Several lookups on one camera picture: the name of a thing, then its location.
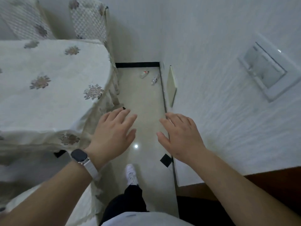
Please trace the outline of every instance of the hand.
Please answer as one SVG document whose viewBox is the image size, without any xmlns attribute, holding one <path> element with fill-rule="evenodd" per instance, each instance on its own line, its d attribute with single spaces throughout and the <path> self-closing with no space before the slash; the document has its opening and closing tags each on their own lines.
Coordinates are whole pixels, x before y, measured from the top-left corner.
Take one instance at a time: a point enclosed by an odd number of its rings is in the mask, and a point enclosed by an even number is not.
<svg viewBox="0 0 301 226">
<path fill-rule="evenodd" d="M 91 143 L 85 150 L 98 170 L 125 152 L 134 141 L 136 129 L 132 129 L 128 134 L 127 132 L 136 120 L 137 114 L 126 118 L 129 113 L 129 109 L 119 108 L 100 118 Z"/>
<path fill-rule="evenodd" d="M 194 121 L 182 114 L 166 113 L 168 119 L 159 121 L 168 131 L 170 140 L 162 132 L 157 132 L 159 143 L 176 159 L 190 164 L 195 156 L 206 149 Z"/>
</svg>

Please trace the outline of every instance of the white sneaker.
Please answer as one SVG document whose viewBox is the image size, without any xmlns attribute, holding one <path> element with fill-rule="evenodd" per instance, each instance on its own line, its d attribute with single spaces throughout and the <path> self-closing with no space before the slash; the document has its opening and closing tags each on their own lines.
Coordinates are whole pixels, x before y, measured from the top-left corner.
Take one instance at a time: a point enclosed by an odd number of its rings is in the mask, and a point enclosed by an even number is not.
<svg viewBox="0 0 301 226">
<path fill-rule="evenodd" d="M 138 179 L 133 164 L 126 165 L 126 178 L 128 180 L 128 185 L 138 185 Z"/>
</svg>

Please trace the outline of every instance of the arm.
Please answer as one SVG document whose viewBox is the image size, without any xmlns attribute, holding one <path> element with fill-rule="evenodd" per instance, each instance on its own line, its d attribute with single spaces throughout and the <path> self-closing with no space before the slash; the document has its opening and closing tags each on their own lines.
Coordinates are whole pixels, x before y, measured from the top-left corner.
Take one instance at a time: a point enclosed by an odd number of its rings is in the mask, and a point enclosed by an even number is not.
<svg viewBox="0 0 301 226">
<path fill-rule="evenodd" d="M 301 218 L 205 148 L 197 126 L 182 114 L 160 119 L 170 135 L 158 141 L 189 165 L 210 187 L 236 225 L 301 225 Z"/>
<path fill-rule="evenodd" d="M 135 129 L 128 135 L 127 132 L 137 115 L 125 119 L 129 112 L 120 108 L 100 118 L 91 144 L 85 149 L 98 170 L 121 155 L 135 139 Z M 92 177 L 86 169 L 72 161 L 0 223 L 2 226 L 63 226 L 91 181 Z"/>
</svg>

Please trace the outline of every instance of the finger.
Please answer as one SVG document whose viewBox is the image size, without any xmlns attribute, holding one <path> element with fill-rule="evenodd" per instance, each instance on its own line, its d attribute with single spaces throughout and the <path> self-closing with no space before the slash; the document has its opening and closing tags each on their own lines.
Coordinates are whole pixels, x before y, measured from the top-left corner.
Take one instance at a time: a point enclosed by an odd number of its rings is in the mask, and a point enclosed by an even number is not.
<svg viewBox="0 0 301 226">
<path fill-rule="evenodd" d="M 136 131 L 137 131 L 137 129 L 134 128 L 126 136 L 126 143 L 127 143 L 128 146 L 130 146 L 131 143 L 133 143 L 133 141 L 136 137 Z"/>
<path fill-rule="evenodd" d="M 125 109 L 121 111 L 114 120 L 121 124 L 126 118 L 126 116 L 130 113 L 130 111 L 130 109 Z"/>
<path fill-rule="evenodd" d="M 107 120 L 112 121 L 115 119 L 115 117 L 123 110 L 123 108 L 118 108 L 113 110 L 110 115 L 108 116 Z"/>
<path fill-rule="evenodd" d="M 137 119 L 137 114 L 133 114 L 128 118 L 126 118 L 126 120 L 121 125 L 124 126 L 126 131 L 128 131 L 132 127 L 136 119 Z"/>
<path fill-rule="evenodd" d="M 171 122 L 173 123 L 174 126 L 182 126 L 183 125 L 183 122 L 180 120 L 180 118 L 174 114 L 174 113 L 166 113 L 165 114 L 170 120 Z"/>
<path fill-rule="evenodd" d="M 184 116 L 184 115 L 182 115 L 182 114 L 177 114 L 177 116 L 180 118 L 180 120 L 184 123 L 184 124 L 186 124 L 186 125 L 188 125 L 189 127 L 190 127 L 190 123 L 189 123 L 189 120 L 187 119 L 187 117 L 186 116 Z"/>
<path fill-rule="evenodd" d="M 169 139 L 162 133 L 157 132 L 158 142 L 169 152 L 171 149 L 171 144 Z"/>
<path fill-rule="evenodd" d="M 175 129 L 175 126 L 168 119 L 161 118 L 159 119 L 159 121 L 163 125 L 165 130 L 169 133 L 171 133 Z"/>
<path fill-rule="evenodd" d="M 193 121 L 193 119 L 191 119 L 190 117 L 187 117 L 187 119 L 189 120 L 190 124 L 192 127 L 197 128 L 197 125 L 195 124 L 195 122 Z"/>
<path fill-rule="evenodd" d="M 106 113 L 106 114 L 103 114 L 102 116 L 101 116 L 101 118 L 99 119 L 99 124 L 102 124 L 102 123 L 104 123 L 106 120 L 107 120 L 107 118 L 108 118 L 108 116 L 110 115 L 110 113 L 111 112 L 108 112 L 108 113 Z"/>
</svg>

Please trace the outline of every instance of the smartwatch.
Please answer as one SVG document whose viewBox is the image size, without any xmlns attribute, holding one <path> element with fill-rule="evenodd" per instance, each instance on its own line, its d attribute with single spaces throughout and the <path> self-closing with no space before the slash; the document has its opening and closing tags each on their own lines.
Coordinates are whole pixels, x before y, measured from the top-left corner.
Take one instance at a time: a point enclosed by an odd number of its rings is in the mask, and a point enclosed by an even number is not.
<svg viewBox="0 0 301 226">
<path fill-rule="evenodd" d="M 81 149 L 75 149 L 73 152 L 71 152 L 71 157 L 76 162 L 83 165 L 94 180 L 98 178 L 98 171 L 96 170 L 86 152 Z"/>
</svg>

